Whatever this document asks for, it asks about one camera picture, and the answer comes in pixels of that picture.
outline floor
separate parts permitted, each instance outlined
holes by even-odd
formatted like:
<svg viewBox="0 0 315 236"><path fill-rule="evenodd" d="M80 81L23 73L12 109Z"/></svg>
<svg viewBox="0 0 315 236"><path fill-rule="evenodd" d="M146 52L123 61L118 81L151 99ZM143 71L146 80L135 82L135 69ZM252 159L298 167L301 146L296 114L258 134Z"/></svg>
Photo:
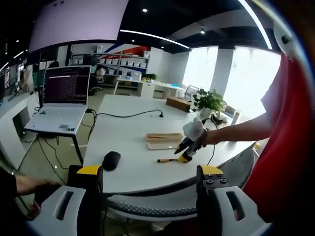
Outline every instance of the floor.
<svg viewBox="0 0 315 236"><path fill-rule="evenodd" d="M94 96L89 96L89 108L98 111L98 108L105 94L113 94L113 88L104 88L103 91L98 91ZM137 96L137 91L119 88L117 89L116 94L129 94L130 96ZM154 94L154 98L162 98L162 92L156 91ZM83 158L85 156L88 144L88 133L90 131L90 126L92 125L92 123L92 114L86 114L77 132L77 140ZM44 139L40 139L39 142L34 142L33 145L30 147L28 153L26 154L19 171L25 175L30 175L33 177L47 178L58 181L60 183L62 181L67 182L68 170L66 170L66 168L68 168L72 164L80 165L78 156L72 143L72 139L59 137L59 145L57 144L55 138L46 139L46 141L56 149L56 152L51 147L49 147L47 143L45 143ZM40 145L42 146L46 157L41 150ZM58 163L56 155L60 160L62 166ZM33 195L23 196L22 198L26 204L30 204L33 201ZM107 236L124 234L121 222L115 222L111 219L106 219L105 225L105 234ZM147 230L150 228L150 224L143 222L134 222L131 225L128 224L127 227L129 227L129 233L133 233L135 231L142 232L143 230L147 232Z"/></svg>

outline white table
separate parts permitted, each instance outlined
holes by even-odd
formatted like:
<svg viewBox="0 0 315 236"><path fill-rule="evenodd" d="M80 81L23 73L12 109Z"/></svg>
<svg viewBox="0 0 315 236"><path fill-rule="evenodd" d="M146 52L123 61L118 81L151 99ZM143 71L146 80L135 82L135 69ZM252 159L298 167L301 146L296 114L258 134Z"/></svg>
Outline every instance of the white table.
<svg viewBox="0 0 315 236"><path fill-rule="evenodd" d="M135 80L127 80L127 79L123 79L123 78L118 78L116 80L116 84L115 84L114 95L116 94L119 81L138 83L138 95L140 97L145 97L145 98L153 98L155 86L161 86L161 87L166 88L166 90L164 91L164 94L163 94L163 99L166 99L166 98L171 97L171 96L172 97L178 97L179 91L185 91L184 88L172 86L170 84L162 83L159 81L147 83L144 81L135 81Z"/></svg>
<svg viewBox="0 0 315 236"><path fill-rule="evenodd" d="M36 135L26 132L21 140L14 126L13 118L19 115L22 125L29 122L35 112L35 107L39 106L36 97L38 99L36 93L33 95L24 93L0 106L0 149L6 160L16 169L20 167L25 154L32 145L31 141L36 138Z"/></svg>
<svg viewBox="0 0 315 236"><path fill-rule="evenodd" d="M110 151L121 154L117 168L103 171L104 193L136 193L172 186L191 180L196 176L196 166L207 164L213 146L200 149L188 163L157 163L161 158L178 158L174 149L149 150L145 142L147 133L183 133L183 126L193 120L196 114L189 114L166 106L165 100L141 97L105 95L99 113L133 115L143 111L161 109L130 118L98 116L87 147L84 165L102 164ZM211 165L217 166L240 153L252 142L223 142L216 146Z"/></svg>

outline laptop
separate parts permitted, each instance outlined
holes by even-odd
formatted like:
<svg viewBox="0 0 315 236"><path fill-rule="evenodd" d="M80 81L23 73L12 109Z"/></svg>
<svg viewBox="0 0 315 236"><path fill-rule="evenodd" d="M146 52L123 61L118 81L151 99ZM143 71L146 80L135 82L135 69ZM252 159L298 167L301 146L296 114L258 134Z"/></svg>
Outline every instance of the laptop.
<svg viewBox="0 0 315 236"><path fill-rule="evenodd" d="M67 66L45 71L43 107L26 130L75 134L88 108L91 66Z"/></svg>

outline ceiling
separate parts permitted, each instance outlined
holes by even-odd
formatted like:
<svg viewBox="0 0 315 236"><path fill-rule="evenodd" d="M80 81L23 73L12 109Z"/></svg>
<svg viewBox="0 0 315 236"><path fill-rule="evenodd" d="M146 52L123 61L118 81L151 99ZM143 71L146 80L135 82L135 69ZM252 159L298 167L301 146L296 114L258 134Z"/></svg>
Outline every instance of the ceiling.
<svg viewBox="0 0 315 236"><path fill-rule="evenodd" d="M9 0L0 3L0 9L6 12L5 16L0 16L0 67L28 48L33 22L41 8L51 2L53 0ZM279 50L272 33L272 21L253 3L250 4L261 19L272 46ZM200 34L203 25L204 35ZM121 29L158 35L191 48L207 45L229 48L241 44L267 49L260 31L238 0L129 0ZM120 32L117 39L120 43L132 43L132 40L135 40L133 44L142 46L163 46L171 53L187 50L164 40L133 33Z"/></svg>

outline computer mouse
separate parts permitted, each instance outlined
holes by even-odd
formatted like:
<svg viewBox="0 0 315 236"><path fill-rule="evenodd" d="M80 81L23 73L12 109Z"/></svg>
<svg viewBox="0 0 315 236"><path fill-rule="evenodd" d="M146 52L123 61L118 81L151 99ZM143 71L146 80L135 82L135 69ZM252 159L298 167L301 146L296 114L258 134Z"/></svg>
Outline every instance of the computer mouse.
<svg viewBox="0 0 315 236"><path fill-rule="evenodd" d="M120 160L121 155L118 152L110 151L104 157L102 167L106 171L113 171L116 169L118 162Z"/></svg>

